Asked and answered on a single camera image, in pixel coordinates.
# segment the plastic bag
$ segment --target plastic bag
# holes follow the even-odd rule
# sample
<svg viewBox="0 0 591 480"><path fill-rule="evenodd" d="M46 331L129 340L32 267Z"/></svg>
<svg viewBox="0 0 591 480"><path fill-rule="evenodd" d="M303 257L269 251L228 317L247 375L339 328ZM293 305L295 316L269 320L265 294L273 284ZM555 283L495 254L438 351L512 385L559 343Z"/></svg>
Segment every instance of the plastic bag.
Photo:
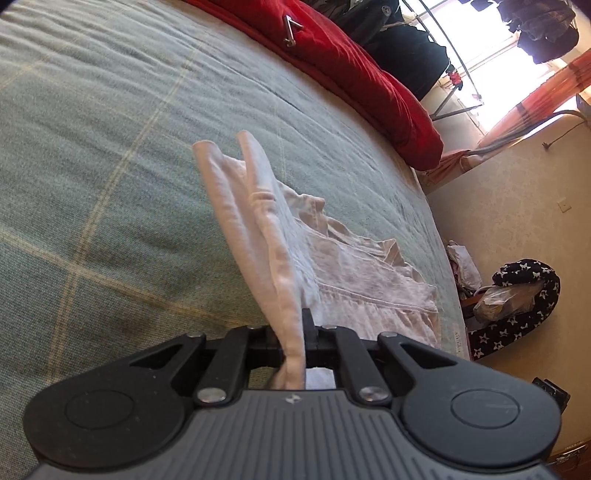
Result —
<svg viewBox="0 0 591 480"><path fill-rule="evenodd" d="M543 286L544 280L538 280L509 287L491 287L474 307L474 315L483 323L529 312L534 307L534 297Z"/></svg>
<svg viewBox="0 0 591 480"><path fill-rule="evenodd" d="M466 247L455 242L449 242L447 254L457 265L458 280L461 287L472 291L482 287L482 277Z"/></svg>

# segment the metal pin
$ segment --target metal pin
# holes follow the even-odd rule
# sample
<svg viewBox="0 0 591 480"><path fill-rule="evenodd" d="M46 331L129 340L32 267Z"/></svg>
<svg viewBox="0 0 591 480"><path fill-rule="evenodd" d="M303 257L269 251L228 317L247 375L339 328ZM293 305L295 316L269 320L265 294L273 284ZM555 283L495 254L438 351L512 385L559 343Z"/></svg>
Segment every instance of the metal pin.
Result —
<svg viewBox="0 0 591 480"><path fill-rule="evenodd" d="M285 45L288 47L295 47L296 40L291 27L293 26L301 30L304 28L303 25L300 25L298 22L294 21L289 15L283 15L283 24L285 25L285 34L287 35L287 37L283 39Z"/></svg>
<svg viewBox="0 0 591 480"><path fill-rule="evenodd" d="M218 403L226 400L226 392L221 388L202 388L197 392L197 398L203 403Z"/></svg>
<svg viewBox="0 0 591 480"><path fill-rule="evenodd" d="M365 401L382 401L388 398L388 392L379 387L363 387L359 390L359 396Z"/></svg>

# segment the black star-patterned fabric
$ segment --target black star-patterned fabric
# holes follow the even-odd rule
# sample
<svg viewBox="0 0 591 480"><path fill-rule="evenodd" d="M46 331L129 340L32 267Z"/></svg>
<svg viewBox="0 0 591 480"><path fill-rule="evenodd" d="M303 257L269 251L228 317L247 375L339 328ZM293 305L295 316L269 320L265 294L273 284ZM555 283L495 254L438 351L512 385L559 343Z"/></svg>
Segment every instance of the black star-patterned fabric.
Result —
<svg viewBox="0 0 591 480"><path fill-rule="evenodd" d="M534 297L534 307L530 312L519 313L468 332L474 360L506 347L540 326L556 307L560 294L560 279L556 272L545 263L531 258L504 265L492 276L493 283L498 287L538 280L544 280L544 286Z"/></svg>

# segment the white cloth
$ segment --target white cloth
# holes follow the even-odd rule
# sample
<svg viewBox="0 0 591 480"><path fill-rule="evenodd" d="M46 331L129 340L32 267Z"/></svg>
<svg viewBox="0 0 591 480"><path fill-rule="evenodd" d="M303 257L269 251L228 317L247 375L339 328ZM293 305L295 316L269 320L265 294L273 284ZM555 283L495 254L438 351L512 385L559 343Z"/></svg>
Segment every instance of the white cloth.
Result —
<svg viewBox="0 0 591 480"><path fill-rule="evenodd" d="M306 307L316 325L345 326L365 339L396 331L439 347L436 288L404 262L396 241L354 235L324 215L324 199L279 182L249 132L239 132L238 141L243 161L210 141L193 150L230 250L283 348L273 387L334 386L320 371L306 382Z"/></svg>

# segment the red cushion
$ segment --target red cushion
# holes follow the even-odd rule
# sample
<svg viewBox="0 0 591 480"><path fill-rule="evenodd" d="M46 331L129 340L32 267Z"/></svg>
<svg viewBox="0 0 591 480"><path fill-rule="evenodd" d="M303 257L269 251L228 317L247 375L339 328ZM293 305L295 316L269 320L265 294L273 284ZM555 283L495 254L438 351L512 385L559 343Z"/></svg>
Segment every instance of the red cushion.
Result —
<svg viewBox="0 0 591 480"><path fill-rule="evenodd" d="M443 142L412 93L339 27L300 0L186 0L274 51L355 108L417 170L437 167ZM303 25L285 46L283 16Z"/></svg>

